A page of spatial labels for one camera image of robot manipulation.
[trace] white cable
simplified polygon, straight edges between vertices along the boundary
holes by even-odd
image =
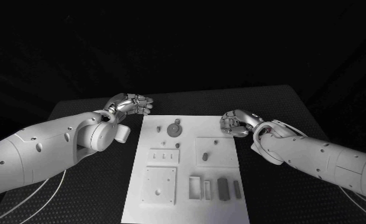
[[[366,210],[360,207],[360,205],[354,202],[354,200],[350,198],[348,194],[345,193],[345,191],[342,190],[342,188],[340,187],[342,193],[345,194],[345,196],[348,197],[348,199],[353,201],[353,203],[355,204],[355,206],[360,208],[360,210],[366,213]]]
[[[278,120],[273,120],[272,121],[273,123],[276,123],[278,125],[285,125],[285,126],[288,126],[292,130],[295,130],[302,136],[305,136],[306,137],[306,135],[299,131],[299,130],[296,130],[291,125],[288,125],[286,123],[283,123],[283,122],[281,122],[281,121],[278,121]],[[366,210],[361,208],[361,206],[354,202],[354,200],[350,198],[350,196],[348,196],[348,194],[345,193],[345,191],[342,190],[342,188],[340,187],[340,189],[341,189],[341,191],[342,191],[342,193],[345,194],[345,196],[348,197],[348,199],[351,200],[351,202],[355,204],[355,206],[360,208],[360,210],[366,213]]]
[[[0,219],[2,217],[5,217],[28,200],[30,197],[33,197],[33,195],[36,194],[36,192],[40,190],[40,188],[43,187],[43,185],[46,184],[47,180],[43,182],[43,184],[37,187],[36,191],[30,194],[30,196],[17,204],[17,206],[14,206],[1,216]]]
[[[62,179],[60,179],[60,182],[59,182],[59,187],[60,187],[60,185],[62,185],[62,182],[63,182],[63,177],[64,177],[64,174],[66,174],[66,170],[63,171],[63,176],[62,176]],[[57,189],[56,189],[56,191],[54,191],[54,193],[53,193],[53,195],[51,195],[51,197],[50,197],[50,199],[47,200],[47,202],[44,203],[44,205],[40,207],[40,209],[38,209],[38,211],[21,222],[21,223],[18,223],[18,224],[23,224],[30,218],[33,218],[33,216],[40,212],[40,210],[43,209],[43,207],[47,205],[47,203],[50,202],[50,200],[51,200],[51,198],[53,198],[53,196],[56,195],[56,193],[57,193],[57,190],[59,190],[59,187],[57,187]]]

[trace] black background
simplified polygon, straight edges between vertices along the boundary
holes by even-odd
[[[60,100],[288,84],[366,151],[366,0],[1,1],[1,138]]]

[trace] black table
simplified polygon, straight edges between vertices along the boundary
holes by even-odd
[[[245,109],[263,120],[278,119],[309,137],[328,141],[299,97],[286,85],[147,96],[154,99],[151,115],[221,116],[233,109]],[[59,102],[49,120],[100,109],[108,99]],[[103,152],[85,158],[67,169],[53,200],[25,223],[119,223],[141,122],[142,115],[125,118],[122,124],[131,128],[126,143],[113,141]],[[366,223],[366,213],[335,185],[292,169],[285,163],[276,166],[266,162],[250,150],[250,135],[247,138],[234,138],[234,142],[250,224]],[[34,197],[0,223],[20,223],[37,211],[56,190],[60,178],[62,173],[47,181]],[[31,194],[38,185],[7,192],[0,215]],[[347,192],[366,208],[366,202]]]

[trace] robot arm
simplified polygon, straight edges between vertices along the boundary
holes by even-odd
[[[252,150],[273,164],[282,162],[318,179],[366,195],[366,153],[306,136],[245,110],[227,112],[220,129],[234,137],[253,132]]]
[[[103,110],[31,125],[0,141],[0,193],[46,180],[112,140],[123,143],[129,128],[118,123],[128,114],[148,115],[152,99],[113,96]]]

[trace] robotic hand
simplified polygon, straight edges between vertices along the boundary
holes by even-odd
[[[100,152],[112,140],[125,143],[129,114],[149,114],[152,99],[118,94],[103,109],[31,125],[0,141],[0,193],[37,183]]]
[[[366,153],[306,137],[278,120],[265,122],[239,109],[221,116],[220,129],[234,137],[245,137],[252,132],[250,149],[265,160],[275,165],[286,162],[296,170],[366,195]]]

